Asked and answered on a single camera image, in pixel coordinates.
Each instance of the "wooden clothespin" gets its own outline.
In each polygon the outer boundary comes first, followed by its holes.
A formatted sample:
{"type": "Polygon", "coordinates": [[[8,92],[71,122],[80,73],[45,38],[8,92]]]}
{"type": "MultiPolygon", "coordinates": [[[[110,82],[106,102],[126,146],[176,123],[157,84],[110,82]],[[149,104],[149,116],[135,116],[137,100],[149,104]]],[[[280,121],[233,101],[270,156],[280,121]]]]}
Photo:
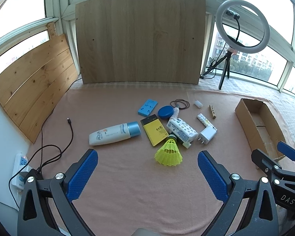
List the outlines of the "wooden clothespin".
{"type": "Polygon", "coordinates": [[[212,105],[209,105],[208,107],[209,107],[209,109],[210,109],[212,119],[215,119],[215,118],[216,118],[216,115],[215,115],[215,112],[214,112],[213,106],[212,106],[212,105]]]}

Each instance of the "black cable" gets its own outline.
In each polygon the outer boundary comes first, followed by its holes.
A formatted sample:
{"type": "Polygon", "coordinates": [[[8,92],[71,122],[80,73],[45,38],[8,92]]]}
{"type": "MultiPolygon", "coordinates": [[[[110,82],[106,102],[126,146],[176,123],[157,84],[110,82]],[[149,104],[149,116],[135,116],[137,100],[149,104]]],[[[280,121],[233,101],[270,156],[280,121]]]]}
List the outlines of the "black cable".
{"type": "Polygon", "coordinates": [[[291,230],[292,230],[292,228],[290,228],[290,229],[288,229],[284,234],[282,234],[281,236],[285,236],[285,235],[287,235],[291,230]]]}
{"type": "MultiPolygon", "coordinates": [[[[210,61],[210,66],[209,66],[209,67],[211,67],[211,66],[213,65],[214,61],[215,61],[214,65],[216,64],[216,62],[219,60],[219,57],[221,56],[222,52],[224,51],[225,46],[226,46],[226,42],[225,42],[225,44],[224,44],[224,47],[223,47],[221,53],[219,54],[219,56],[217,57],[216,60],[215,60],[214,58],[210,58],[210,59],[209,59],[209,61],[210,61]]],[[[203,78],[204,78],[204,79],[213,79],[215,76],[216,76],[216,67],[215,67],[215,74],[214,74],[213,77],[211,77],[211,78],[203,77],[203,78]]]]}
{"type": "Polygon", "coordinates": [[[237,21],[237,25],[238,25],[238,34],[237,34],[235,41],[238,41],[238,37],[239,37],[239,33],[240,33],[240,25],[239,25],[238,19],[235,19],[235,20],[237,21]]]}
{"type": "Polygon", "coordinates": [[[187,109],[190,106],[190,103],[188,101],[186,101],[184,99],[181,99],[181,98],[178,98],[176,100],[173,100],[170,104],[171,104],[172,107],[176,107],[177,106],[177,103],[182,103],[182,104],[185,105],[185,107],[180,107],[179,106],[179,109],[180,110],[187,109]]]}
{"type": "Polygon", "coordinates": [[[81,79],[82,79],[82,77],[79,78],[79,79],[76,79],[73,83],[71,83],[71,85],[70,85],[70,87],[67,89],[67,91],[71,88],[72,84],[74,84],[76,81],[81,80],[81,79]]]}
{"type": "Polygon", "coordinates": [[[74,134],[73,134],[73,128],[72,128],[72,125],[71,125],[71,120],[70,120],[69,118],[68,118],[68,123],[69,123],[69,125],[70,125],[71,134],[72,134],[72,135],[71,135],[70,143],[66,146],[66,148],[65,148],[63,151],[60,152],[60,154],[58,154],[58,155],[56,155],[55,157],[53,157],[53,158],[51,158],[51,159],[45,161],[45,162],[43,163],[42,167],[41,167],[41,170],[42,170],[42,168],[43,168],[44,166],[46,166],[46,165],[48,165],[48,164],[51,164],[51,163],[53,163],[53,162],[59,160],[59,159],[62,157],[62,154],[63,154],[63,153],[69,148],[69,146],[71,145],[71,143],[72,143],[72,141],[73,141],[73,136],[74,136],[74,134]]]}
{"type": "Polygon", "coordinates": [[[46,121],[48,120],[48,118],[52,115],[53,111],[54,111],[54,109],[51,111],[51,113],[48,115],[48,117],[46,118],[46,120],[44,121],[44,123],[41,126],[41,164],[37,168],[38,173],[40,173],[41,165],[43,163],[43,127],[44,127],[46,121]]]}
{"type": "MultiPolygon", "coordinates": [[[[58,147],[58,146],[56,146],[56,145],[45,145],[45,146],[43,146],[43,148],[45,148],[45,147],[48,147],[48,146],[54,146],[54,147],[56,147],[56,148],[58,148],[58,150],[61,152],[61,149],[58,147]]],[[[16,202],[16,200],[15,200],[15,198],[14,198],[14,196],[13,196],[13,193],[12,193],[12,191],[11,191],[11,187],[10,187],[10,183],[11,183],[11,181],[12,181],[12,179],[13,178],[15,178],[30,162],[31,162],[31,160],[34,158],[34,156],[41,150],[42,148],[39,148],[34,154],[33,154],[33,156],[32,156],[32,158],[30,158],[30,160],[26,163],[26,165],[23,167],[23,168],[21,168],[14,176],[12,176],[11,178],[10,178],[10,180],[9,180],[9,190],[10,190],[10,193],[11,193],[11,195],[12,195],[12,197],[13,197],[13,199],[14,199],[14,202],[15,202],[15,204],[16,204],[16,206],[18,207],[18,208],[20,208],[19,206],[18,206],[18,204],[17,204],[17,202],[16,202]]]]}
{"type": "MultiPolygon", "coordinates": [[[[82,79],[82,77],[79,78],[79,79],[76,79],[73,83],[71,83],[71,85],[70,85],[70,87],[67,89],[67,91],[71,88],[71,86],[72,86],[76,81],[81,80],[81,79],[82,79]]],[[[51,111],[51,113],[48,115],[48,117],[46,118],[46,120],[44,121],[44,123],[43,123],[42,126],[41,126],[41,163],[40,163],[39,167],[37,168],[37,173],[41,173],[41,168],[42,168],[42,163],[43,163],[43,127],[44,127],[46,121],[48,120],[48,118],[49,118],[49,117],[51,116],[51,114],[53,113],[53,111],[54,111],[54,109],[51,111]]]]}

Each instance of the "yellow shuttlecock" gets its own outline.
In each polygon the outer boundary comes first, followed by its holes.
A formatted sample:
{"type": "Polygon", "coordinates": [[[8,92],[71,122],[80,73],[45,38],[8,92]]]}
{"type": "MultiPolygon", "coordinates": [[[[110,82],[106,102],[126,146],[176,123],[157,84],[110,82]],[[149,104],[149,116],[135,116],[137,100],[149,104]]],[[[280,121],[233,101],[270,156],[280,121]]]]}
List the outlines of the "yellow shuttlecock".
{"type": "Polygon", "coordinates": [[[154,158],[157,162],[167,166],[176,166],[183,161],[183,158],[176,144],[177,138],[170,134],[166,143],[156,152],[154,158]]]}

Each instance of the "blue bottle cap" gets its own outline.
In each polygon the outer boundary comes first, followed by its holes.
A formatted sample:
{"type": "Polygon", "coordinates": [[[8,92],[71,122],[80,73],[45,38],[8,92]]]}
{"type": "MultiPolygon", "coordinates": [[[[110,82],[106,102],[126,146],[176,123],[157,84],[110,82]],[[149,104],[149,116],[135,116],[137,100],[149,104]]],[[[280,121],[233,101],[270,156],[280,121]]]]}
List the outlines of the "blue bottle cap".
{"type": "Polygon", "coordinates": [[[129,129],[130,137],[138,136],[141,134],[140,126],[136,121],[128,122],[127,126],[129,129]]]}
{"type": "Polygon", "coordinates": [[[163,106],[159,111],[158,115],[161,119],[169,119],[174,113],[174,108],[172,106],[163,106]]]}

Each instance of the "tree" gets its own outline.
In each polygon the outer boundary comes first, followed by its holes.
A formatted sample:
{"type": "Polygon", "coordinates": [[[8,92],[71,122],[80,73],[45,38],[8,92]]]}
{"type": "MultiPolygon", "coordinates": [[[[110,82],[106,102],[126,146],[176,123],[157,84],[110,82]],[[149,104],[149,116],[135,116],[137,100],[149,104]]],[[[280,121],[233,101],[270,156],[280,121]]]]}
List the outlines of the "tree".
{"type": "Polygon", "coordinates": [[[235,73],[248,75],[264,81],[268,81],[272,73],[272,70],[269,68],[261,69],[257,66],[250,66],[246,61],[238,61],[233,57],[230,58],[230,70],[235,73]]]}

